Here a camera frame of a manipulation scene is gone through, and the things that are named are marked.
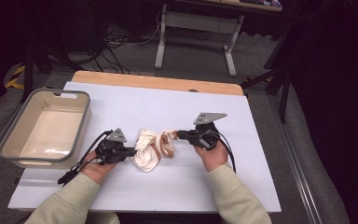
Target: metal bracket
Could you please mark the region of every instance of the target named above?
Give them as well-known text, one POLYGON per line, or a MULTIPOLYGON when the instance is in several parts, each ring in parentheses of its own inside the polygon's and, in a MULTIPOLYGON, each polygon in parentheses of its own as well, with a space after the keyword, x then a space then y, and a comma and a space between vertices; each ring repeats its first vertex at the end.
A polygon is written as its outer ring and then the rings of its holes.
POLYGON ((112 133, 106 136, 106 140, 108 141, 114 141, 114 142, 127 142, 126 137, 124 136, 124 133, 121 131, 121 129, 117 128, 112 133))
POLYGON ((199 116, 194 120, 194 124, 208 124, 214 122, 217 119, 226 117, 227 114, 224 113, 200 113, 199 116))

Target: gray carpet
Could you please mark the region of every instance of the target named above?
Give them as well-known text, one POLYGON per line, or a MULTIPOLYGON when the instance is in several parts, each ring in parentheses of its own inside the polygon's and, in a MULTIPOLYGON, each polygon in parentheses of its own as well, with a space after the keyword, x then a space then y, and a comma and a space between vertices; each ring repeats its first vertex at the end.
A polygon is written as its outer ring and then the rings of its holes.
MULTIPOLYGON (((142 45, 123 45, 114 49, 120 63, 129 68, 132 74, 156 77, 175 77, 226 83, 242 83, 244 77, 256 77, 266 72, 263 68, 276 42, 270 37, 240 35, 233 57, 238 76, 230 77, 224 54, 221 51, 222 41, 227 36, 212 34, 207 40, 200 41, 187 31, 170 30, 162 69, 156 70, 154 62, 158 41, 151 40, 142 45)), ((72 59, 86 56, 72 54, 72 59)), ((104 71, 114 71, 110 64, 99 57, 98 62, 104 71)), ((82 64, 86 69, 93 70, 91 63, 82 64)), ((73 71, 66 67, 55 67, 44 84, 54 89, 62 89, 70 80, 73 71)), ((287 107, 286 125, 276 119, 276 108, 273 102, 279 96, 267 96, 263 87, 258 84, 249 92, 249 103, 255 119, 257 131, 265 150, 268 166, 274 179, 276 190, 282 206, 281 213, 271 214, 273 223, 349 223, 345 208, 339 195, 319 161, 310 140, 307 123, 293 89, 290 90, 287 107), (306 206, 303 203, 298 182, 293 175, 293 164, 287 150, 287 141, 282 134, 282 127, 288 132, 291 143, 296 151, 304 176, 310 187, 311 195, 316 204, 320 219, 310 221, 306 206)), ((0 132, 4 129, 11 115, 19 105, 21 91, 8 89, 0 99, 0 132)), ((20 178, 22 169, 9 161, 0 158, 0 223, 15 223, 27 213, 7 209, 10 196, 20 178)))

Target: person's right hand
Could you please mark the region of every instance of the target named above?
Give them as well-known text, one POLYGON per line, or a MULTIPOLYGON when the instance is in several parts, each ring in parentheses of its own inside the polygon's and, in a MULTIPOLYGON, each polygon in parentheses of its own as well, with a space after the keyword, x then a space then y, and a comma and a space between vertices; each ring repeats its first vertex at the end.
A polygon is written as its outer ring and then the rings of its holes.
POLYGON ((228 160, 227 149, 220 141, 217 141, 216 146, 210 151, 207 151, 202 147, 194 147, 194 148, 202 158, 202 162, 208 173, 216 169, 217 167, 225 164, 228 160))

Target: person's left hand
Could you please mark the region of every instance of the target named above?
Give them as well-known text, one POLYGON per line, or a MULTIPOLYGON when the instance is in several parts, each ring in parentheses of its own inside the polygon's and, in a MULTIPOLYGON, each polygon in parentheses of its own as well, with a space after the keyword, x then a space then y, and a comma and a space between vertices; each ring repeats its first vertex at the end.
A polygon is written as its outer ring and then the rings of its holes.
MULTIPOLYGON (((89 155, 87 155, 85 162, 94 159, 97 156, 95 151, 91 151, 89 155)), ((98 184, 102 184, 106 175, 116 167, 116 163, 101 165, 98 162, 90 162, 85 167, 81 169, 81 173, 88 176, 98 184)))

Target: hand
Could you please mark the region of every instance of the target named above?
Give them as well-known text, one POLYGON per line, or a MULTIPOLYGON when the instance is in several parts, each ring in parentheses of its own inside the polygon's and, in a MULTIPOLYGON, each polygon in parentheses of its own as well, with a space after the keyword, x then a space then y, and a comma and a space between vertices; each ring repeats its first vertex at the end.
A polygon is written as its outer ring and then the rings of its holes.
POLYGON ((210 151, 207 151, 202 147, 194 148, 202 158, 202 162, 208 173, 216 169, 217 167, 225 164, 228 160, 227 149, 220 141, 217 141, 216 146, 210 151))
MULTIPOLYGON (((85 162, 94 159, 97 156, 95 151, 91 151, 89 155, 87 155, 85 162)), ((106 175, 116 167, 116 163, 101 165, 97 162, 90 162, 81 170, 81 173, 85 174, 98 184, 102 184, 103 180, 105 179, 106 175)))

